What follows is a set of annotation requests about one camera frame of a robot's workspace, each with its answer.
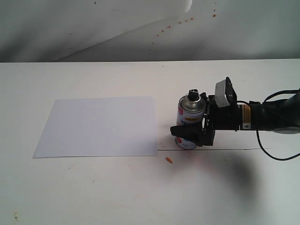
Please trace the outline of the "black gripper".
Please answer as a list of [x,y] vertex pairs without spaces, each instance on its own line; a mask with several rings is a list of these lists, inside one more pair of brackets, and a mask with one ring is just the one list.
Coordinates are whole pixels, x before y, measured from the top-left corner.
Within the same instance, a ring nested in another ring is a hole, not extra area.
[[237,131],[241,125],[241,109],[237,104],[237,95],[229,95],[229,105],[219,108],[214,95],[199,95],[201,101],[206,102],[203,129],[199,125],[180,125],[170,127],[173,136],[186,139],[196,146],[212,146],[215,131],[232,130]]

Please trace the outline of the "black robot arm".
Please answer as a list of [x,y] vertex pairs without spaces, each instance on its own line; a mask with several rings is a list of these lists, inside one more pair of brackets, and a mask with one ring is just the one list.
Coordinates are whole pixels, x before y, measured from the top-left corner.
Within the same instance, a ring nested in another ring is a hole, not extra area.
[[215,131],[284,131],[300,130],[300,91],[283,90],[268,96],[262,103],[237,101],[219,108],[214,95],[205,97],[204,121],[170,128],[173,136],[187,139],[196,146],[212,146]]

